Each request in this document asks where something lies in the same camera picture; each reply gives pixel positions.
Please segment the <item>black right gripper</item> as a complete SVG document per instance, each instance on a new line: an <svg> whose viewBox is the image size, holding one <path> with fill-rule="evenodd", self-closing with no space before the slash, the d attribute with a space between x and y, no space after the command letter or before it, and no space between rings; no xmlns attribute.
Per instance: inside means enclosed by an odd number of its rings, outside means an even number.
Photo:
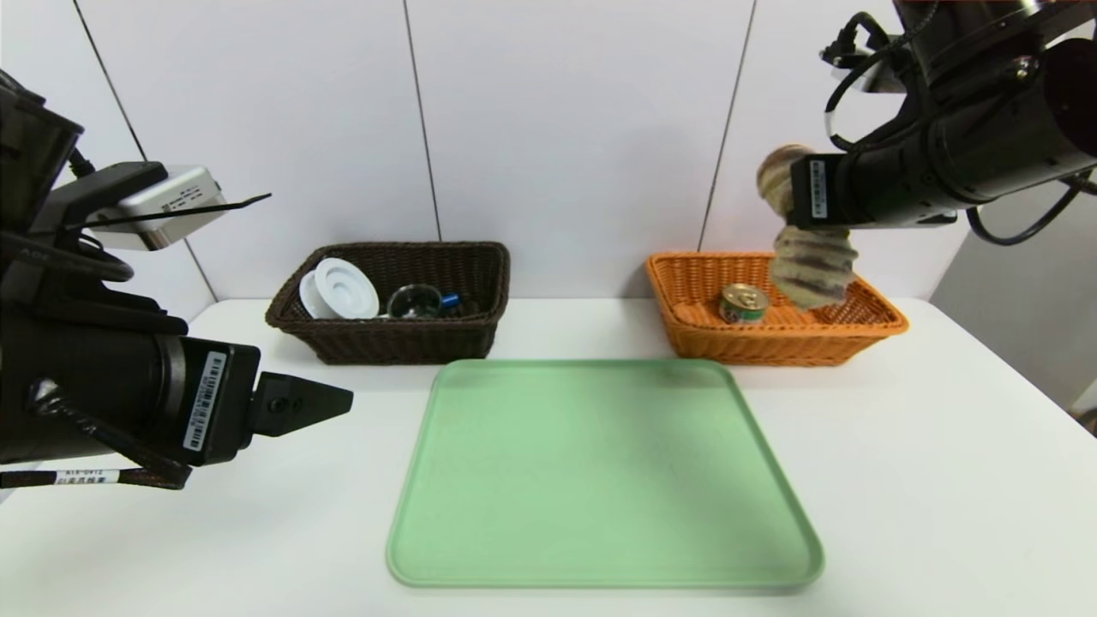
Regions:
<svg viewBox="0 0 1097 617"><path fill-rule="evenodd" d="M803 229L890 228L855 193L858 173L878 178L870 167L900 152L900 141L860 152L808 153L791 164L793 206L785 222Z"/></svg>

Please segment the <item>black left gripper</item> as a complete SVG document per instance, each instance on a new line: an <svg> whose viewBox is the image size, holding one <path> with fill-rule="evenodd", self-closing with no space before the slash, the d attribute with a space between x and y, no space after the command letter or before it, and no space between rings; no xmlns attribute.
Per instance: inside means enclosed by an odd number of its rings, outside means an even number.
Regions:
<svg viewBox="0 0 1097 617"><path fill-rule="evenodd" d="M223 464L250 434L278 438L349 413L350 390L259 375L261 354L189 336L157 306L21 308L21 460L113 452L124 438L184 465Z"/></svg>

